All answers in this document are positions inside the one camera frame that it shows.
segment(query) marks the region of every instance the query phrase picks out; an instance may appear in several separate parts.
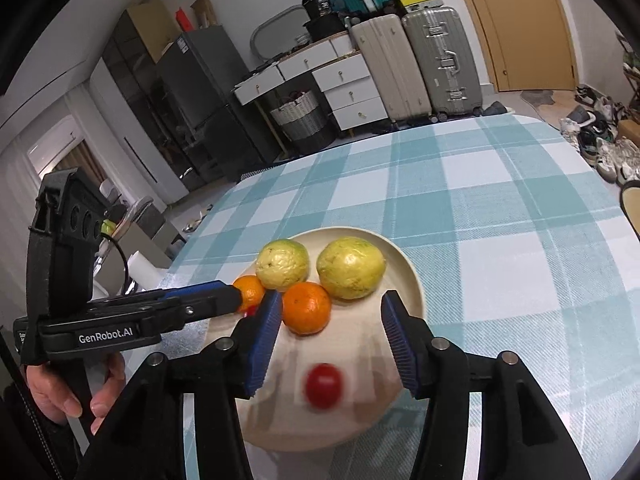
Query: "mandarin orange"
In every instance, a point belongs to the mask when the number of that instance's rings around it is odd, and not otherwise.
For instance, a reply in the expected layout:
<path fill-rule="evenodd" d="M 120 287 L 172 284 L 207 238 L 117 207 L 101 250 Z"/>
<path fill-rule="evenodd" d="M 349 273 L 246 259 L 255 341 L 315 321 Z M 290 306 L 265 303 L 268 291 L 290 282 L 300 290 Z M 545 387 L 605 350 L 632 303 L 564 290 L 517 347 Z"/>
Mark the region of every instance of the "mandarin orange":
<path fill-rule="evenodd" d="M 282 295 L 282 321 L 295 334 L 320 332 L 330 316 L 331 298 L 317 283 L 296 283 Z"/>
<path fill-rule="evenodd" d="M 242 294 L 242 305 L 238 308 L 238 312 L 244 312 L 252 306 L 260 305 L 264 297 L 264 287 L 257 276 L 253 274 L 240 276 L 233 285 Z"/>

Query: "finger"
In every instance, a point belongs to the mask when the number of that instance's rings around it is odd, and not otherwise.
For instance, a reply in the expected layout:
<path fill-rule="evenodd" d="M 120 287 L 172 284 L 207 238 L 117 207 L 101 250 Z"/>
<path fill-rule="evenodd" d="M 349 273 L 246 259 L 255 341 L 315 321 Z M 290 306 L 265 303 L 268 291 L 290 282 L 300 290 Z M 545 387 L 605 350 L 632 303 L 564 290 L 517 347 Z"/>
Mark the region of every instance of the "finger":
<path fill-rule="evenodd" d="M 105 417 L 115 403 L 125 386 L 124 377 L 121 379 L 109 374 L 106 382 L 91 400 L 91 411 L 97 417 Z"/>
<path fill-rule="evenodd" d="M 64 422 L 65 414 L 81 415 L 82 406 L 76 396 L 47 365 L 27 367 L 27 382 L 36 405 L 53 422 Z"/>
<path fill-rule="evenodd" d="M 94 419 L 94 421 L 91 423 L 91 434 L 94 434 L 98 431 L 98 428 L 100 428 L 100 425 L 102 424 L 104 420 L 103 416 L 98 416 Z"/>
<path fill-rule="evenodd" d="M 123 380 L 125 378 L 124 374 L 124 358 L 120 352 L 116 352 L 115 354 L 110 354 L 107 357 L 107 367 L 116 379 Z"/>

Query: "tablecloth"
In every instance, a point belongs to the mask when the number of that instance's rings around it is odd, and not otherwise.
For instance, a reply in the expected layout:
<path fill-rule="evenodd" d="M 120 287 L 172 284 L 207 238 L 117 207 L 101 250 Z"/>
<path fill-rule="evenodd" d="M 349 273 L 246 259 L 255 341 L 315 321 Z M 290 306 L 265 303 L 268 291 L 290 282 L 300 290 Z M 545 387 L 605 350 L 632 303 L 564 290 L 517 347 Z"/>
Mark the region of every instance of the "tablecloth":
<path fill-rule="evenodd" d="M 617 471 L 640 428 L 640 246 L 615 197 L 555 129 L 521 116 L 459 120 L 265 171 L 214 206 L 164 286 L 231 282 L 270 240 L 338 225 L 396 243 L 422 280 L 434 334 L 467 352 L 517 352 L 592 478 Z M 192 327 L 172 344 L 185 351 L 203 334 L 204 325 Z M 425 408 L 402 394 L 377 425 L 335 449 L 293 455 L 248 445 L 254 475 L 407 479 Z M 465 478 L 475 478 L 476 394 L 469 423 Z M 189 415 L 185 428 L 195 479 Z"/>

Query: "cherry tomato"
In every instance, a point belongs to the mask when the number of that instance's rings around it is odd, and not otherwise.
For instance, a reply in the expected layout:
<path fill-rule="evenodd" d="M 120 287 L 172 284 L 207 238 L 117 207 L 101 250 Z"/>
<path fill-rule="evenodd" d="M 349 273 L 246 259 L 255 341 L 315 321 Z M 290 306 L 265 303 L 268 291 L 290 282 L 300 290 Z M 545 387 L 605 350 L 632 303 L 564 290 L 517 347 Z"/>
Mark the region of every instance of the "cherry tomato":
<path fill-rule="evenodd" d="M 247 307 L 247 309 L 244 311 L 244 316 L 242 317 L 254 316 L 259 306 L 260 305 L 252 305 Z"/>
<path fill-rule="evenodd" d="M 305 396 L 318 410 L 334 407 L 342 397 L 342 373 L 327 363 L 320 363 L 309 372 L 305 383 Z"/>

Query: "gray refrigerator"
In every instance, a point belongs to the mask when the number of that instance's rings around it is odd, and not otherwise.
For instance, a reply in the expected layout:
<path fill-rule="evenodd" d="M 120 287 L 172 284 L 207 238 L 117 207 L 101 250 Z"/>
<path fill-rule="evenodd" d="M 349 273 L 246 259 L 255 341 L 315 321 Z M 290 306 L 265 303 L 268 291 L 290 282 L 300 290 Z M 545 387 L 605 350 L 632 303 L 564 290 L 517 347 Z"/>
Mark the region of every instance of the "gray refrigerator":
<path fill-rule="evenodd" d="M 158 70 L 194 137 L 229 180 L 268 167 L 280 154 L 260 112 L 233 94 L 249 70 L 221 25 L 182 33 Z"/>

